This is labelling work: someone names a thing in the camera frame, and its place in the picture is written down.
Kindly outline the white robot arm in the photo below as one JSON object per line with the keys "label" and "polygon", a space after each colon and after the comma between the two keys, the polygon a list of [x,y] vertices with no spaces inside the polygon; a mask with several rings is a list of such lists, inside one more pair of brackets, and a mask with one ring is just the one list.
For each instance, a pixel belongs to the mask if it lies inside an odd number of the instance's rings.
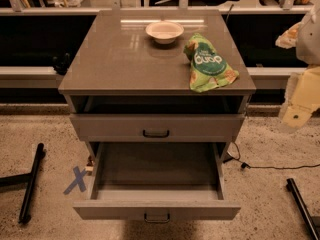
{"label": "white robot arm", "polygon": [[286,30],[277,40],[281,48],[296,48],[296,57],[308,67],[292,73],[285,90],[285,102],[279,111],[282,128],[295,131],[303,127],[320,108],[320,6]]}

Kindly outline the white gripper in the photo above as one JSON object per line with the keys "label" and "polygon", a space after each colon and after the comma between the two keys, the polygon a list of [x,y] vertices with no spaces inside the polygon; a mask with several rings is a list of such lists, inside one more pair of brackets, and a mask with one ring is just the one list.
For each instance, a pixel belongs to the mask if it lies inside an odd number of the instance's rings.
{"label": "white gripper", "polygon": [[279,111],[280,129],[294,132],[320,108],[320,66],[310,65],[302,73],[292,73],[284,97]]}

